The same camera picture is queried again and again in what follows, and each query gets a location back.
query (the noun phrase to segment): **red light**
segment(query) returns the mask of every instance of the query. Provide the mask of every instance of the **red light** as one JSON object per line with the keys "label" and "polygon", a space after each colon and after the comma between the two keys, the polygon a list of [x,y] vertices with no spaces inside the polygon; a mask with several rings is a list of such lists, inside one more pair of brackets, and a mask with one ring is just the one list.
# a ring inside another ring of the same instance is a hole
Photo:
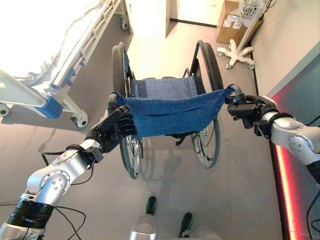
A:
{"label": "red light", "polygon": [[276,155],[278,158],[279,168],[280,168],[280,175],[281,175],[281,182],[282,182],[282,189],[285,201],[285,208],[286,208],[286,216],[288,221],[288,228],[289,228],[289,236],[290,240],[299,240],[301,239],[301,235],[299,237],[297,231],[297,223],[298,219],[294,212],[294,198],[293,198],[293,189],[290,187],[289,182],[289,173],[287,171],[288,167],[286,166],[286,158],[284,156],[284,152],[282,147],[276,145]]}

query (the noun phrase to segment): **cardboard box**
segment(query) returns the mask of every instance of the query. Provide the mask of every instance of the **cardboard box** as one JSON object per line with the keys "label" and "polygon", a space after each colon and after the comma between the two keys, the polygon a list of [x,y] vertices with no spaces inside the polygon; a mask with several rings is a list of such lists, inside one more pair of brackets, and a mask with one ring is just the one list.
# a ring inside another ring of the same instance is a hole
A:
{"label": "cardboard box", "polygon": [[[245,46],[260,27],[262,21],[257,21],[253,27]],[[222,44],[229,44],[229,40],[233,39],[236,45],[239,45],[242,37],[245,35],[247,27],[241,23],[239,19],[239,3],[235,1],[225,0],[221,10],[218,25],[216,27],[216,41]]]}

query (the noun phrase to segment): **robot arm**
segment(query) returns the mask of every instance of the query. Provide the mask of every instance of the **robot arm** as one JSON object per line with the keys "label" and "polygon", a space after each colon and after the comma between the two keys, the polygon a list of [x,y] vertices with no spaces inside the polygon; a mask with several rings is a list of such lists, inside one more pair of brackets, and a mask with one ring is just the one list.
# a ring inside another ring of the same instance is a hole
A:
{"label": "robot arm", "polygon": [[242,119],[246,129],[254,127],[257,136],[288,149],[320,184],[320,127],[305,126],[290,114],[279,113],[276,103],[267,97],[246,96],[236,85],[230,88],[236,93],[226,99],[233,119]]}
{"label": "robot arm", "polygon": [[25,193],[0,228],[0,240],[42,240],[54,207],[72,182],[99,163],[102,154],[114,149],[123,137],[137,134],[128,111],[127,105],[108,107],[109,116],[92,127],[83,143],[68,146],[51,164],[29,177]]}

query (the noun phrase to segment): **cable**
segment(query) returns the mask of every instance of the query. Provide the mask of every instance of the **cable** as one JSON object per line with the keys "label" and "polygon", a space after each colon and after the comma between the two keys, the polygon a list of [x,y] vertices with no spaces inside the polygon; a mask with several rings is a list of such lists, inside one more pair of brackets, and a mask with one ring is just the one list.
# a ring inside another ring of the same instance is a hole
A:
{"label": "cable", "polygon": [[265,13],[267,13],[269,11],[270,8],[272,8],[276,3],[277,1],[275,1],[272,5],[272,0],[269,0],[266,5],[265,5],[265,11],[264,13],[261,15],[261,17],[259,17],[259,21],[262,21],[264,19],[264,16],[265,16]]}
{"label": "cable", "polygon": [[[79,210],[76,210],[76,209],[73,209],[73,208],[69,208],[69,207],[65,207],[65,206],[55,206],[54,207],[59,213],[61,213],[62,216],[64,216],[64,218],[69,222],[69,224],[71,225],[73,231],[74,231],[74,234],[72,234],[67,240],[70,240],[74,235],[76,235],[76,237],[78,238],[78,240],[82,240],[81,237],[79,236],[78,234],[78,231],[80,230],[80,228],[84,225],[85,221],[86,221],[86,214],[84,214],[82,211],[79,211]],[[76,230],[75,226],[73,225],[73,223],[69,220],[69,218],[59,209],[68,209],[68,210],[71,210],[71,211],[75,211],[75,212],[78,212],[80,214],[82,214],[84,216],[83,218],[83,221],[80,225],[80,227]]]}
{"label": "cable", "polygon": [[49,166],[49,162],[48,162],[48,160],[47,160],[47,158],[46,158],[46,155],[61,155],[61,154],[63,154],[63,153],[64,153],[64,151],[57,151],[57,152],[45,152],[45,151],[43,151],[43,152],[41,153],[41,157],[42,157],[45,165],[46,165],[46,166]]}
{"label": "cable", "polygon": [[9,204],[0,204],[0,207],[4,207],[4,206],[16,206],[16,203],[9,203]]}
{"label": "cable", "polygon": [[320,218],[319,218],[319,219],[316,219],[316,220],[313,220],[313,221],[311,222],[311,227],[313,228],[313,230],[315,230],[315,231],[317,231],[318,233],[320,233],[320,228],[315,227],[315,224],[316,224],[317,222],[320,222]]}
{"label": "cable", "polygon": [[313,124],[315,121],[317,121],[318,119],[320,119],[320,115],[317,116],[315,119],[313,119],[311,122],[309,122],[308,124],[306,124],[306,126],[310,126],[311,124]]}
{"label": "cable", "polygon": [[[42,153],[41,153],[41,157],[42,157],[45,165],[46,165],[46,166],[49,166],[49,162],[48,162],[48,160],[47,160],[47,158],[46,158],[46,155],[61,155],[61,154],[63,154],[63,153],[64,153],[64,151],[42,152]],[[78,182],[78,183],[73,183],[73,184],[71,184],[71,186],[80,185],[80,184],[85,184],[86,182],[88,182],[88,181],[92,178],[92,176],[94,175],[94,165],[95,165],[95,162],[92,162],[91,174],[90,174],[90,176],[89,176],[89,178],[88,178],[87,180],[82,181],[82,182]]]}
{"label": "cable", "polygon": [[95,166],[95,162],[93,161],[92,167],[91,167],[91,174],[87,180],[82,181],[82,182],[78,182],[78,183],[72,183],[71,186],[85,184],[86,182],[88,182],[92,178],[92,176],[94,175],[94,166]]}
{"label": "cable", "polygon": [[308,233],[309,233],[309,237],[310,240],[314,240],[314,237],[312,236],[311,233],[311,229],[310,229],[310,221],[309,221],[309,215],[310,215],[310,211],[313,207],[313,205],[315,204],[315,202],[317,201],[318,197],[320,196],[320,191],[317,193],[317,195],[314,197],[313,201],[310,203],[310,206],[308,207],[308,210],[306,211],[306,226],[308,228]]}

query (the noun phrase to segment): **white bedsheet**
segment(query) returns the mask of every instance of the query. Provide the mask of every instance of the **white bedsheet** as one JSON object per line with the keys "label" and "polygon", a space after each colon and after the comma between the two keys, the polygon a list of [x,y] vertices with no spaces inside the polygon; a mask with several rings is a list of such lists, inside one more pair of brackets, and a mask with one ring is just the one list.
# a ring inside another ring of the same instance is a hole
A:
{"label": "white bedsheet", "polygon": [[53,80],[102,5],[110,2],[0,1],[0,69],[26,86],[44,75]]}

